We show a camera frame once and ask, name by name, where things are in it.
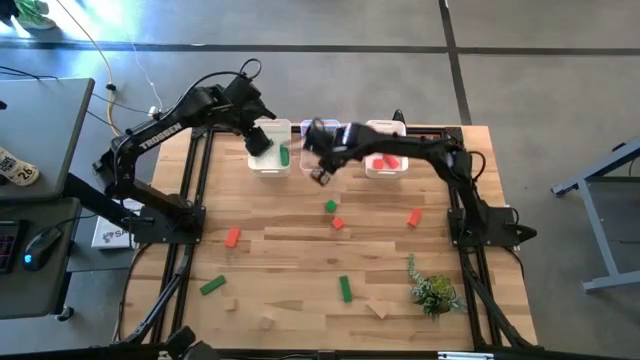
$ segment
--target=computer mouse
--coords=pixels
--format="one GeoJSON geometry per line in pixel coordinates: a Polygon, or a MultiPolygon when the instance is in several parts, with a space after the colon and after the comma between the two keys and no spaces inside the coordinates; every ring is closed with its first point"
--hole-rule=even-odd
{"type": "Polygon", "coordinates": [[[55,226],[45,228],[37,233],[24,250],[22,266],[25,270],[38,271],[49,260],[54,245],[62,236],[62,232],[55,226]]]}

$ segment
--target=keyboard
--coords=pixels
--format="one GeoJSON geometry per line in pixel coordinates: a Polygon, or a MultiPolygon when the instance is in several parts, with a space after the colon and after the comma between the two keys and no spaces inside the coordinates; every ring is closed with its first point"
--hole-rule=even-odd
{"type": "Polygon", "coordinates": [[[21,249],[27,221],[0,221],[0,274],[9,274],[21,249]]]}

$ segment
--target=green block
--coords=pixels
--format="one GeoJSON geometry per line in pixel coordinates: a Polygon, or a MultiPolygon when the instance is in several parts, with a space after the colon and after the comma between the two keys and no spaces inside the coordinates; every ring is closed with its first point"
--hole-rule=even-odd
{"type": "Polygon", "coordinates": [[[336,209],[338,208],[338,204],[336,204],[336,202],[333,200],[329,200],[325,204],[325,207],[327,208],[328,212],[333,214],[334,212],[336,212],[336,209]]]}
{"type": "Polygon", "coordinates": [[[280,164],[289,166],[289,149],[284,144],[280,144],[280,164]]]}
{"type": "Polygon", "coordinates": [[[344,302],[351,302],[351,300],[353,300],[353,295],[351,295],[349,278],[346,275],[340,276],[340,287],[342,288],[342,297],[344,298],[344,302]]]}
{"type": "Polygon", "coordinates": [[[212,281],[210,281],[209,283],[202,285],[202,287],[200,288],[200,293],[202,295],[207,295],[208,293],[212,292],[213,290],[219,288],[220,286],[224,285],[227,282],[227,280],[224,278],[224,275],[220,275],[217,278],[213,279],[212,281]]]}

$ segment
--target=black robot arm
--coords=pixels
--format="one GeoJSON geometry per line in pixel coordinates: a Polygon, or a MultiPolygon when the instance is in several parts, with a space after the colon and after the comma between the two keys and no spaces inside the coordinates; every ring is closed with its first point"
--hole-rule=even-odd
{"type": "Polygon", "coordinates": [[[265,116],[275,119],[260,100],[260,91],[244,73],[236,74],[226,88],[192,86],[176,106],[160,119],[146,121],[111,141],[109,150],[93,164],[107,196],[131,198],[161,212],[174,222],[177,230],[190,230],[197,219],[192,206],[178,194],[164,194],[135,179],[138,158],[186,128],[220,127],[245,139],[247,151],[258,156],[272,142],[255,120],[265,116]]]}
{"type": "Polygon", "coordinates": [[[453,137],[431,140],[383,134],[358,123],[340,127],[335,132],[326,131],[319,120],[314,120],[311,125],[305,134],[303,149],[320,158],[318,168],[311,172],[311,177],[320,185],[324,186],[331,175],[350,160],[362,161],[373,153],[423,159],[433,166],[438,177],[458,192],[464,205],[461,230],[468,235],[465,239],[483,243],[490,236],[502,235],[512,240],[513,246],[536,235],[535,230],[513,223],[508,230],[501,231],[505,227],[500,220],[512,218],[512,210],[507,208],[509,216],[505,217],[505,208],[490,207],[480,198],[471,175],[472,155],[453,137]]]}

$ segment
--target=white plastic bin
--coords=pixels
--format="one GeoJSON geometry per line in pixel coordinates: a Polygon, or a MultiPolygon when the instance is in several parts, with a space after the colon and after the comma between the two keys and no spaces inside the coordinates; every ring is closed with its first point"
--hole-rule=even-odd
{"type": "Polygon", "coordinates": [[[258,119],[256,127],[262,128],[269,139],[273,141],[271,146],[261,156],[249,155],[249,168],[260,177],[286,177],[291,169],[291,122],[286,119],[258,119]],[[280,146],[284,144],[289,151],[289,163],[282,165],[280,159],[280,146]]]}
{"type": "MultiPolygon", "coordinates": [[[[401,121],[393,120],[369,120],[367,125],[371,126],[378,132],[385,134],[398,133],[399,135],[407,135],[407,127],[401,121]]],[[[406,156],[396,156],[399,165],[392,169],[384,162],[384,167],[380,170],[374,169],[373,162],[376,159],[382,159],[382,154],[372,154],[364,158],[364,172],[367,177],[373,179],[397,179],[409,170],[409,159],[406,156]]]]}

